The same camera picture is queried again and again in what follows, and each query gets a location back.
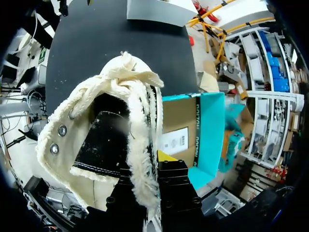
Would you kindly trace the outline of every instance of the red object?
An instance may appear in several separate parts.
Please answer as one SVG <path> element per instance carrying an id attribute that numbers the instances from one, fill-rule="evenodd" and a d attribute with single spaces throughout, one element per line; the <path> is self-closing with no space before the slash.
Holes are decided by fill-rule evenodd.
<path id="1" fill-rule="evenodd" d="M 192 47 L 194 45 L 194 39 L 191 35 L 189 35 L 189 41 L 190 41 L 190 45 Z"/>
<path id="2" fill-rule="evenodd" d="M 230 94 L 238 94 L 237 89 L 231 89 L 229 91 Z"/>
<path id="3" fill-rule="evenodd" d="M 198 14 L 199 14 L 200 16 L 202 16 L 202 15 L 205 14 L 205 13 L 207 13 L 208 7 L 207 7 L 207 8 L 202 7 L 201 4 L 199 4 L 198 1 L 194 2 L 193 4 L 194 4 L 194 6 L 195 6 L 195 8 L 196 8 L 196 10 L 197 10 L 197 12 L 198 12 Z M 220 21 L 220 20 L 219 20 L 216 16 L 214 16 L 213 14 L 210 14 L 210 15 L 208 16 L 208 18 L 209 18 L 212 22 L 214 22 L 214 23 L 217 23 L 217 22 Z"/>

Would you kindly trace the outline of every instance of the metal shelving unit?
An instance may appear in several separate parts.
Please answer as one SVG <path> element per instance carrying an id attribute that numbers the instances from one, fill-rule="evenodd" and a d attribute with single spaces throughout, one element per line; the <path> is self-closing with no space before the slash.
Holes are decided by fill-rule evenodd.
<path id="1" fill-rule="evenodd" d="M 284 147 L 284 143 L 285 143 L 285 139 L 287 136 L 287 132 L 288 132 L 288 123 L 290 120 L 290 111 L 291 111 L 291 103 L 292 102 L 297 102 L 297 98 L 299 98 L 299 94 L 294 94 L 292 92 L 292 84 L 291 84 L 291 77 L 290 77 L 290 70 L 288 67 L 288 63 L 287 63 L 287 59 L 286 59 L 286 55 L 284 53 L 284 49 L 283 46 L 280 42 L 280 39 L 278 37 L 278 34 L 274 33 L 274 36 L 276 37 L 276 40 L 279 44 L 279 48 L 281 50 L 281 55 L 284 59 L 284 65 L 286 68 L 286 73 L 287 73 L 287 77 L 288 77 L 288 81 L 289 81 L 289 86 L 290 86 L 290 92 L 275 92 L 274 91 L 274 81 L 273 81 L 273 76 L 272 76 L 272 70 L 271 70 L 271 66 L 270 66 L 270 62 L 268 60 L 268 56 L 267 56 L 267 51 L 266 48 L 264 46 L 264 43 L 261 39 L 261 36 L 259 34 L 259 31 L 262 30 L 266 33 L 269 33 L 267 30 L 268 28 L 262 28 L 262 27 L 256 27 L 256 28 L 251 28 L 248 30 L 244 30 L 241 31 L 239 33 L 235 33 L 233 35 L 230 35 L 227 37 L 227 40 L 230 39 L 234 39 L 236 37 L 239 37 L 239 39 L 237 41 L 241 41 L 241 43 L 243 44 L 243 36 L 248 35 L 248 34 L 252 34 L 255 35 L 257 37 L 255 37 L 254 42 L 255 43 L 260 43 L 260 53 L 261 55 L 264 55 L 264 63 L 266 63 L 267 65 L 267 70 L 269 73 L 269 82 L 271 85 L 271 91 L 263 91 L 263 90 L 257 90 L 255 87 L 255 81 L 253 80 L 253 76 L 252 76 L 252 70 L 250 68 L 249 65 L 249 74 L 250 74 L 250 81 L 252 84 L 252 90 L 248 90 L 248 96 L 250 98 L 255 98 L 255 111 L 254 111 L 254 123 L 253 123 L 253 132 L 252 132 L 252 136 L 251 136 L 251 141 L 249 144 L 249 148 L 247 151 L 242 152 L 242 156 L 246 157 L 247 159 L 259 163 L 265 167 L 268 168 L 273 168 L 274 166 L 276 166 L 276 164 L 278 163 L 281 153 L 283 151 L 283 147 Z M 247 55 L 247 51 L 245 46 L 243 46 L 244 48 L 244 52 L 246 55 L 246 59 L 247 61 L 250 60 L 249 56 Z M 259 156 L 253 156 L 252 151 L 253 151 L 253 146 L 254 146 L 254 141 L 255 139 L 258 140 L 257 134 L 256 134 L 256 129 L 257 129 L 257 119 L 260 117 L 258 114 L 258 110 L 257 110 L 257 105 L 258 105 L 258 99 L 269 99 L 270 101 L 270 112 L 269 112 L 269 121 L 267 124 L 267 132 L 266 135 L 264 136 L 264 140 L 266 142 L 264 148 L 263 148 L 263 154 L 260 154 Z M 273 129 L 273 124 L 274 124 L 274 114 L 275 114 L 275 100 L 283 100 L 287 102 L 287 107 L 286 107 L 286 117 L 284 119 L 284 130 L 283 131 L 279 131 L 278 132 L 278 142 L 276 142 L 276 144 L 273 145 L 273 143 L 271 142 L 271 134 L 273 131 L 275 131 Z M 267 155 L 269 154 L 267 151 L 268 147 L 270 145 L 273 145 L 276 149 L 273 150 L 273 152 L 277 152 L 278 151 L 278 155 L 277 156 L 273 156 L 274 159 L 273 161 L 270 161 L 271 159 L 268 160 L 269 157 L 267 157 Z"/>

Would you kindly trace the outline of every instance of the black screw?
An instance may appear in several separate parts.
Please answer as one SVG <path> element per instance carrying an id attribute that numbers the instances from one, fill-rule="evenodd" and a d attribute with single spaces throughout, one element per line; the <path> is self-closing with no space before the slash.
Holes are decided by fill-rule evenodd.
<path id="1" fill-rule="evenodd" d="M 200 204 L 201 203 L 201 198 L 200 197 L 194 197 L 192 199 L 192 201 L 193 201 L 194 204 Z"/>
<path id="2" fill-rule="evenodd" d="M 261 211 L 261 214 L 262 214 L 262 216 L 266 217 L 266 216 L 267 216 L 267 211 L 266 211 L 265 209 L 263 209 L 263 210 Z"/>
<path id="3" fill-rule="evenodd" d="M 166 208 L 169 209 L 169 208 L 172 208 L 172 206 L 174 205 L 174 203 L 172 201 L 166 201 Z"/>
<path id="4" fill-rule="evenodd" d="M 106 198 L 106 203 L 113 204 L 115 201 L 116 201 L 116 200 L 115 200 L 114 197 L 108 197 L 108 198 Z"/>
<path id="5" fill-rule="evenodd" d="M 252 200 L 251 201 L 251 204 L 252 204 L 252 206 L 253 206 L 253 208 L 256 208 L 257 207 L 257 200 Z"/>

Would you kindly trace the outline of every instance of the cream fleece-lined boot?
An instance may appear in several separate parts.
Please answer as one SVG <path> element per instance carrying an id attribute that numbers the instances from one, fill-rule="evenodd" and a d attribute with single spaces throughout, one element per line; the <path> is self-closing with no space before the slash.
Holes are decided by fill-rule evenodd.
<path id="1" fill-rule="evenodd" d="M 128 166 L 133 192 L 148 209 L 159 205 L 157 138 L 163 82 L 127 52 L 80 83 L 49 117 L 38 138 L 39 163 L 83 207 L 105 209 L 96 186 L 115 184 Z"/>

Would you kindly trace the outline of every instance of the teal box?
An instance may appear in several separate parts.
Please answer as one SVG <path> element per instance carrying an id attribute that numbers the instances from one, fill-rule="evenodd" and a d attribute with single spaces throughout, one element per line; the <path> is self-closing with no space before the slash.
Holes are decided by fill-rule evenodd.
<path id="1" fill-rule="evenodd" d="M 215 178 L 221 157 L 225 131 L 224 93 L 182 94 L 163 97 L 163 101 L 196 98 L 197 135 L 194 166 L 189 179 L 194 189 Z"/>

